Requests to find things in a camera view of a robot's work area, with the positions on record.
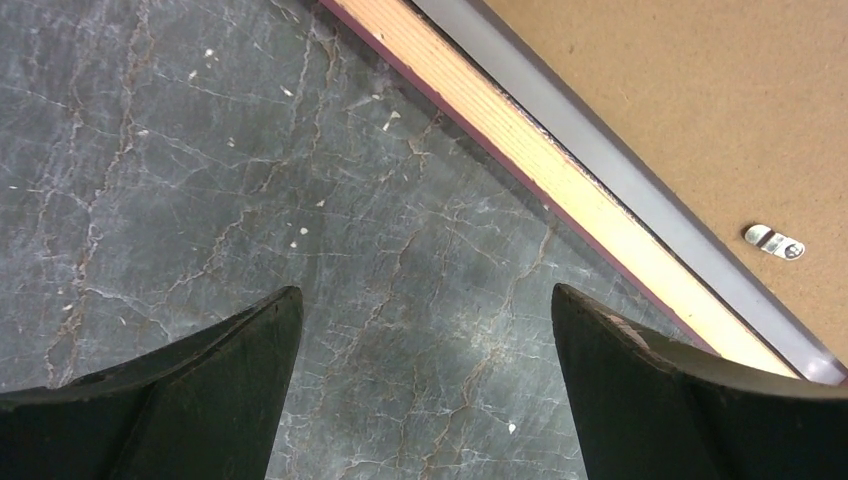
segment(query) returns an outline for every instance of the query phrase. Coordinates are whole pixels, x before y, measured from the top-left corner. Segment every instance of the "gray marble surface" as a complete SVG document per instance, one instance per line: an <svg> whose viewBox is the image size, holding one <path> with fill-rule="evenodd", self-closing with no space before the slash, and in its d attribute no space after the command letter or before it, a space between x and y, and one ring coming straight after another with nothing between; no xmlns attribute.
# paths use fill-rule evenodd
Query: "gray marble surface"
<svg viewBox="0 0 848 480"><path fill-rule="evenodd" d="M553 285L681 336L311 2L0 2L0 221L0 391L300 286L268 478L585 478Z"/></svg>

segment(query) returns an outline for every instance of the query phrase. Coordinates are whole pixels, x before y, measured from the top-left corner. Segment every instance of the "wooden strip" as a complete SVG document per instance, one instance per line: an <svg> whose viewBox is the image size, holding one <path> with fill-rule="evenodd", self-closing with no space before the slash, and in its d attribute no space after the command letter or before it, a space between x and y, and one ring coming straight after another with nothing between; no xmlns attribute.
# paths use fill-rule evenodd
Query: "wooden strip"
<svg viewBox="0 0 848 480"><path fill-rule="evenodd" d="M710 350L797 375L503 93L403 0L322 0L330 10Z"/></svg>

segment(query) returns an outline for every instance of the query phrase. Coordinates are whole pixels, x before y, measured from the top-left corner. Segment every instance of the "white speck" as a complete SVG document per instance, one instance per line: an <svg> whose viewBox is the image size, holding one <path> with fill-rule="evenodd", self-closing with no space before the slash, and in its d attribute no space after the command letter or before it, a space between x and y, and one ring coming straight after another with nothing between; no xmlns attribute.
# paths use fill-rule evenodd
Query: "white speck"
<svg viewBox="0 0 848 480"><path fill-rule="evenodd" d="M383 125L383 131L384 132L389 129L389 124L392 123L392 120L394 120L395 118L400 118L400 114L395 112L394 110L392 110L392 114L389 115L389 119L386 120L386 124Z"/></svg>

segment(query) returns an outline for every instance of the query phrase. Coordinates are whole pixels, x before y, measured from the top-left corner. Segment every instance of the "metal fastener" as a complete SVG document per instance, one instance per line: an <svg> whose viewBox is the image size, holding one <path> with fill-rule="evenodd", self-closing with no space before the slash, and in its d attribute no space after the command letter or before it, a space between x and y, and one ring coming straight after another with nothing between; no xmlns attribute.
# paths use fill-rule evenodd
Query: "metal fastener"
<svg viewBox="0 0 848 480"><path fill-rule="evenodd" d="M766 225L758 224L745 230L745 241L784 260L797 260L806 251L803 243Z"/></svg>

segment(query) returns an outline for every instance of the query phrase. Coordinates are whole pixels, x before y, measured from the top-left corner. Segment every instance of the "gray metal strip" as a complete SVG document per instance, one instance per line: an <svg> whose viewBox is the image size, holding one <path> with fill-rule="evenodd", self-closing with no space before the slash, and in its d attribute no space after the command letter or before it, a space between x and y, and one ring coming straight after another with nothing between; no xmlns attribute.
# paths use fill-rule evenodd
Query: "gray metal strip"
<svg viewBox="0 0 848 480"><path fill-rule="evenodd" d="M412 0L807 379L845 368L480 0Z"/></svg>

